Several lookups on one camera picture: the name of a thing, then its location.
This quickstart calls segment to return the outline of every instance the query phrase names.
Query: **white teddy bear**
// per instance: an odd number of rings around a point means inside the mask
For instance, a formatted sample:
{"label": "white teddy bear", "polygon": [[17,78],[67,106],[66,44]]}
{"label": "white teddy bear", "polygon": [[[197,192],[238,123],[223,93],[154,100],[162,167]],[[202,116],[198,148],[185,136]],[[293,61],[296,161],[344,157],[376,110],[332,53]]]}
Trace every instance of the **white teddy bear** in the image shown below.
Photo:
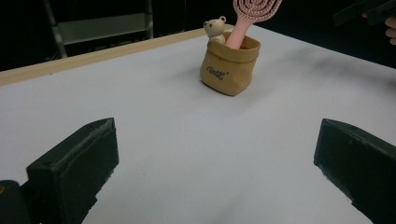
{"label": "white teddy bear", "polygon": [[207,36],[209,37],[209,42],[217,41],[220,44],[225,43],[225,38],[223,35],[225,21],[225,17],[221,16],[216,20],[204,22],[204,28]]}

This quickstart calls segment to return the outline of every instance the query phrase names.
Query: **human hand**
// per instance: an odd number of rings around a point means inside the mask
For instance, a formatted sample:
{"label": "human hand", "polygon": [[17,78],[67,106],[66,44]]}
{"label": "human hand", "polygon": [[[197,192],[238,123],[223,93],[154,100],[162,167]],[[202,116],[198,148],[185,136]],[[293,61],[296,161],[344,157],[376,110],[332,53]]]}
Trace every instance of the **human hand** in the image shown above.
{"label": "human hand", "polygon": [[387,18],[385,24],[389,27],[385,35],[390,37],[391,45],[396,45],[396,16]]}

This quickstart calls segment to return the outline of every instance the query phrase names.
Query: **table surface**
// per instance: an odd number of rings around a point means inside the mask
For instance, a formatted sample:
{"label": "table surface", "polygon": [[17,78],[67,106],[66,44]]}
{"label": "table surface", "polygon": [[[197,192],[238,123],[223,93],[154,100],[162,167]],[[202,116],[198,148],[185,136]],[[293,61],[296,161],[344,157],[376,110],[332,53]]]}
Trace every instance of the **table surface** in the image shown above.
{"label": "table surface", "polygon": [[201,82],[204,35],[2,85],[0,179],[24,183],[25,167],[69,134],[114,118],[120,164],[85,224],[371,223],[314,152],[322,119],[396,145],[396,70],[257,26],[247,34],[262,48],[235,97]]}

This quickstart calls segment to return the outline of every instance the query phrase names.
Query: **pink hairbrush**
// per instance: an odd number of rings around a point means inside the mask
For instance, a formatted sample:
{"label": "pink hairbrush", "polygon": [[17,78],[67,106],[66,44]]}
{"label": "pink hairbrush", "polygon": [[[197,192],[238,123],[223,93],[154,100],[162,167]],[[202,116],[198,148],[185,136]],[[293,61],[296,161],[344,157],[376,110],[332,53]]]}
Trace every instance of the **pink hairbrush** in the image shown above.
{"label": "pink hairbrush", "polygon": [[282,0],[233,0],[237,20],[225,43],[232,49],[239,49],[250,25],[267,21],[273,17]]}

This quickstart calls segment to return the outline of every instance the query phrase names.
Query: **tan paper bag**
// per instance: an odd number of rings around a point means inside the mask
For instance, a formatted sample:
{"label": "tan paper bag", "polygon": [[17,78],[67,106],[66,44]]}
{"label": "tan paper bag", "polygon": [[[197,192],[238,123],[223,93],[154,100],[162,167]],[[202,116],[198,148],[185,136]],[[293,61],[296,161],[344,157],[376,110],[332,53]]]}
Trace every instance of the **tan paper bag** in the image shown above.
{"label": "tan paper bag", "polygon": [[[225,32],[225,39],[230,32]],[[201,80],[210,88],[235,96],[251,82],[253,67],[260,52],[260,42],[245,36],[240,49],[218,42],[208,42],[201,66]]]}

